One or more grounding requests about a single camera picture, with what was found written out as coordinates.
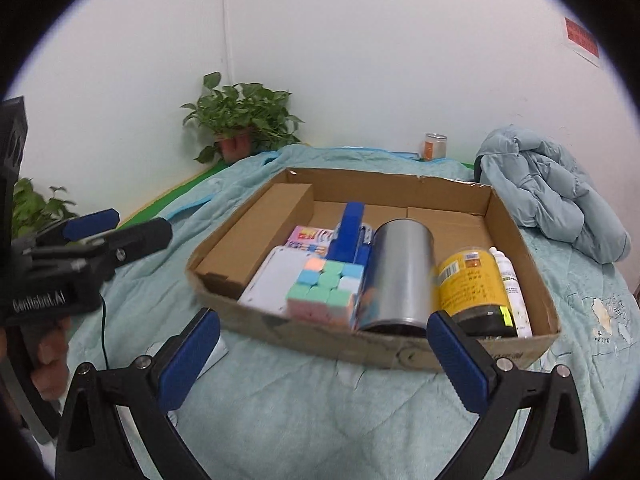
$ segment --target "plant pot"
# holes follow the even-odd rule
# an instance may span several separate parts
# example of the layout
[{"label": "plant pot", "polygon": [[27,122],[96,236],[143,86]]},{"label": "plant pot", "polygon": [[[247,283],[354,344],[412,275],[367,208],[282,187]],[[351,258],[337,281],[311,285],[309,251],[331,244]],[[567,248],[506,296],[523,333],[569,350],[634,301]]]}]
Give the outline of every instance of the plant pot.
[{"label": "plant pot", "polygon": [[251,136],[248,132],[238,134],[230,139],[219,139],[222,158],[227,164],[233,164],[241,158],[251,155]]}]

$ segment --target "teal bedspread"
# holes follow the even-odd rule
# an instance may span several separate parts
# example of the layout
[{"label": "teal bedspread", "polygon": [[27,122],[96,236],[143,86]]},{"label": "teal bedspread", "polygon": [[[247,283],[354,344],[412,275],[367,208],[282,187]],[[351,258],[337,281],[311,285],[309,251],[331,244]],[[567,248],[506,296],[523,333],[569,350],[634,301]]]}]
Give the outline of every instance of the teal bedspread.
[{"label": "teal bedspread", "polygon": [[[169,248],[121,269],[104,287],[106,348],[121,367],[164,341],[197,312],[184,268],[194,248],[268,178],[289,167],[347,168],[470,180],[453,160],[416,162],[377,150],[289,146],[242,160],[198,184],[161,216]],[[558,308],[562,335],[532,369],[567,364],[574,373],[590,446],[602,452],[625,414],[640,374],[640,311],[621,275],[571,245],[522,234]],[[223,332],[229,354],[194,385],[178,410],[178,431],[219,479],[429,479],[476,421],[443,374],[363,370]],[[104,366],[100,312],[70,342],[69,367]],[[519,415],[488,478],[501,474],[524,426]],[[158,473],[137,437],[143,470]]]}]

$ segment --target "yellow container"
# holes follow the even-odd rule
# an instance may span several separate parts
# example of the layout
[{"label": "yellow container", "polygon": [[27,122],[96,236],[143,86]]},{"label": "yellow container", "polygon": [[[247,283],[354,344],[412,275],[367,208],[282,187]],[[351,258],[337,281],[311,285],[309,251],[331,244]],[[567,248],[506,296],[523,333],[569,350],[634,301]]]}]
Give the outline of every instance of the yellow container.
[{"label": "yellow container", "polygon": [[488,251],[468,248],[452,254],[438,267],[438,284],[440,308],[461,325],[471,323],[475,335],[515,334],[500,269]]}]

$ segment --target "white tube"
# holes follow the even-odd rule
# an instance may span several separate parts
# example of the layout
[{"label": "white tube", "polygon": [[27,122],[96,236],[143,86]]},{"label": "white tube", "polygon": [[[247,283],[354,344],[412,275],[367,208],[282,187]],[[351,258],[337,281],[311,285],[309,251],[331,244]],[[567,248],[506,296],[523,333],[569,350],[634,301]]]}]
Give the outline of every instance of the white tube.
[{"label": "white tube", "polygon": [[502,283],[507,291],[511,315],[516,324],[518,337],[532,337],[533,332],[531,331],[529,314],[527,314],[527,306],[524,303],[524,297],[518,283],[516,271],[513,269],[513,264],[502,251],[498,251],[495,247],[489,248],[489,252],[494,256],[498,269],[500,269]]}]

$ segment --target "gray puffer jacket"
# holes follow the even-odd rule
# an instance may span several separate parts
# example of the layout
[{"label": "gray puffer jacket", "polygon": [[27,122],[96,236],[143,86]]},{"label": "gray puffer jacket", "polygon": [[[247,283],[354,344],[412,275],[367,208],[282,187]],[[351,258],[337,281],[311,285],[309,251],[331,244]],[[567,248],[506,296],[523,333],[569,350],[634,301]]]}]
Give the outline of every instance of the gray puffer jacket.
[{"label": "gray puffer jacket", "polygon": [[530,130],[491,132],[478,151],[476,181],[494,187],[518,225],[539,227],[600,264],[631,250],[625,228],[571,153]]}]

